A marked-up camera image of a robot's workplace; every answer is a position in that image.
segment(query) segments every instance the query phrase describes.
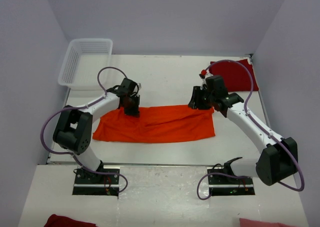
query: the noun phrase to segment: red fabric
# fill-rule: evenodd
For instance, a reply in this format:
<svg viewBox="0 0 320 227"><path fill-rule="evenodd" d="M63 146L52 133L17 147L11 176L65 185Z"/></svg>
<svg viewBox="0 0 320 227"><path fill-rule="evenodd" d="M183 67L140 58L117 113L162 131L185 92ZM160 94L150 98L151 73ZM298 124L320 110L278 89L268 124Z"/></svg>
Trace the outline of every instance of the red fabric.
<svg viewBox="0 0 320 227"><path fill-rule="evenodd" d="M294 227L283 223L269 223L256 220L250 220L246 218L240 218L241 227Z"/></svg>
<svg viewBox="0 0 320 227"><path fill-rule="evenodd" d="M191 109L187 105L140 107L140 117L116 109L102 116L93 134L97 141L174 143L215 136L213 108Z"/></svg>
<svg viewBox="0 0 320 227"><path fill-rule="evenodd" d="M248 63L247 59L242 59L237 62L243 64L249 70L253 78L253 90L258 91L259 88L256 82L252 65ZM250 84L249 76L247 72L236 63L230 63L230 62L217 63L216 65L212 66L209 69L209 72L213 75L222 76L225 86L229 92L250 91L251 84Z"/></svg>
<svg viewBox="0 0 320 227"><path fill-rule="evenodd" d="M44 227L97 227L97 226L94 223L76 221L72 218L53 214L48 218Z"/></svg>

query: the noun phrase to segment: plastic laundry basket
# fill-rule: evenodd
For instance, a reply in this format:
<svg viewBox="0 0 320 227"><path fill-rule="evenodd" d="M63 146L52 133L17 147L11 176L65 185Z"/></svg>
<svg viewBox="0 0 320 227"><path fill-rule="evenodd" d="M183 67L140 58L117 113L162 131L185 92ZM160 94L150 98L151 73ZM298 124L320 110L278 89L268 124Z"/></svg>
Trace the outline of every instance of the plastic laundry basket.
<svg viewBox="0 0 320 227"><path fill-rule="evenodd" d="M72 90L99 90L99 70L109 66L113 42L108 38L78 38L69 43L60 70L58 83ZM107 81L106 72L100 81Z"/></svg>

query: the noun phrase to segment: purple cable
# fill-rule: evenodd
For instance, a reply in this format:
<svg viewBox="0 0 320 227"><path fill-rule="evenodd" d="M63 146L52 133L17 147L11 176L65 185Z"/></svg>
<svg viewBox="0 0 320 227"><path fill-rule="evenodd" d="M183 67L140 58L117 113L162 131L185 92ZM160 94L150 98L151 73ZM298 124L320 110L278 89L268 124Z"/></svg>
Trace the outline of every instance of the purple cable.
<svg viewBox="0 0 320 227"><path fill-rule="evenodd" d="M305 189L305 178L304 178L304 175L302 173L302 170L297 162L297 160L295 159L295 157L292 155L292 153L290 153L290 151L286 148L286 146L281 143L279 140L277 140L276 137L274 137L273 135L270 135L270 133L265 129L263 128L256 120L255 118L252 117L252 115L248 112L248 101L254 91L254 80L249 72L249 70L240 62L237 62L237 61L234 61L234 60L231 60L231 59L223 59L223 60L219 60L217 62L214 62L212 64L210 64L205 70L208 71L212 66L218 64L218 63L221 63L221 62L229 62L229 63L235 63L239 66L241 66L245 71L246 73L249 75L249 78L250 78L250 84L251 84L251 88L250 88L250 93L248 95L248 97L245 99L245 102L244 102L244 111L245 113L248 115L248 117L250 118L250 120L260 129L262 130L265 134L267 134L268 136L270 136L270 138L272 140L274 140L278 145L280 145L283 150L289 155L290 159L292 160L294 166L296 167L298 173L299 173L299 176L300 176L300 180L301 180L301 187L300 188L294 188L290 185L287 185L286 183L283 183L281 181L279 181L278 183L289 188L290 190L293 190L293 191L297 191L297 192L301 192ZM229 178L234 178L234 179L243 179L243 178L247 178L246 176L232 176L232 175L228 175L228 174L224 174L224 173L208 173L206 174L205 176L203 176L199 183L198 183L198 186L196 188L196 194L198 196L198 198L202 201L205 201L207 199L209 199L211 197L211 195L205 197L205 198L201 198L200 195L199 195L199 187L200 187L200 184L201 182L204 180L204 178L206 178L207 176L210 176L210 175L219 175L219 176L226 176L226 177L229 177Z"/></svg>
<svg viewBox="0 0 320 227"><path fill-rule="evenodd" d="M102 85L101 82L100 82L100 74L101 74L102 71L104 71L104 70L106 70L106 69L113 69L113 70L120 71L120 72L127 78L126 74L125 74L122 70L120 70L120 69L118 69L118 68L116 68L116 67L108 66L108 67L102 68L102 69L98 72L97 80L98 80L99 86L103 89L103 91L104 91L105 94L107 94L107 90L103 87L103 85ZM84 106L81 106L81 107L67 107L67 108L60 109L60 110L57 111L56 113L52 114L48 119L46 119L46 121L44 122L44 124L43 124L43 126L42 126L42 128L41 128L41 131L40 131L40 141L41 141L42 146L43 146L48 152L50 152L50 153L52 153L52 154L55 154L55 155L71 155L71 156L74 158L75 162L76 162L79 166L81 166L81 168L83 168L84 170L86 170L86 171L88 171L88 172L91 172L91 173L97 174L97 175L105 175L105 176L113 176L113 175L121 176L121 177L124 178L124 180L125 180L125 186L124 186L124 188L123 188L122 190L119 190L119 191L118 191L118 193L121 193L121 192L124 191L124 190L127 188L127 186L128 186L128 180L127 180L127 178L126 178L124 175L122 175L122 174L120 174L120 173L98 172L98 171L94 171L94 170L92 170L92 169L89 169L89 168L85 167L85 166L77 159L77 157L75 156L74 153L72 153L72 152L57 152L57 151L54 151L54 150L50 149L50 148L47 146L47 144L45 143L45 137L44 137L44 135L45 135L45 129L46 129L48 123L50 122L50 120L52 120L56 115L60 114L60 113L63 112L63 111L72 111L72 110L83 110L83 109L86 109L87 107L93 106L93 105L95 105L96 103L102 101L104 98L105 98L105 97L102 96L101 98L93 101L92 103L89 103L87 106L84 105Z"/></svg>

